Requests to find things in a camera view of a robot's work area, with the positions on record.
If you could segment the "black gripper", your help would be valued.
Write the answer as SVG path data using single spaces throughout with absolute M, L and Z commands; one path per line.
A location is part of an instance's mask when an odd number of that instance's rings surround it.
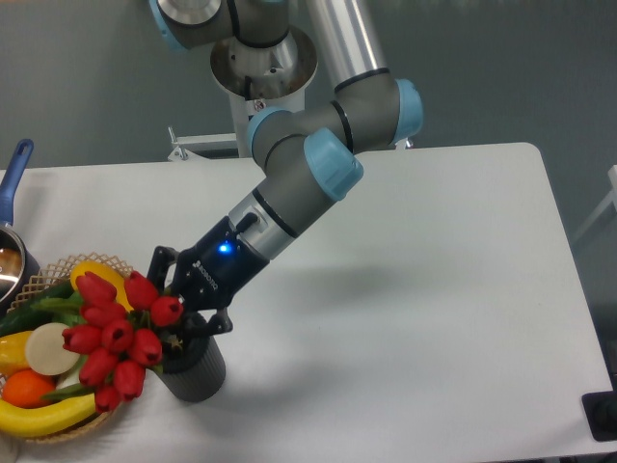
M 183 299 L 180 339 L 184 344 L 230 333 L 227 307 L 233 296 L 269 263 L 240 239 L 229 217 L 221 219 L 193 247 L 181 252 L 154 248 L 147 279 L 160 293 L 169 292 L 166 279 L 175 265 L 172 294 Z M 199 311 L 217 310 L 208 319 Z

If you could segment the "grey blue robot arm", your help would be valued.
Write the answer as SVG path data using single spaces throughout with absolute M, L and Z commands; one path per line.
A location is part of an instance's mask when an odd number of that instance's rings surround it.
M 165 331 L 183 341 L 227 333 L 233 296 L 362 178 L 358 154 L 417 134 L 414 84 L 394 78 L 363 1 L 310 1 L 315 35 L 289 21 L 285 1 L 154 1 L 174 47 L 211 44 L 219 84 L 241 98 L 240 152 L 264 173 L 193 247 L 154 252 L 149 278 L 184 312 Z

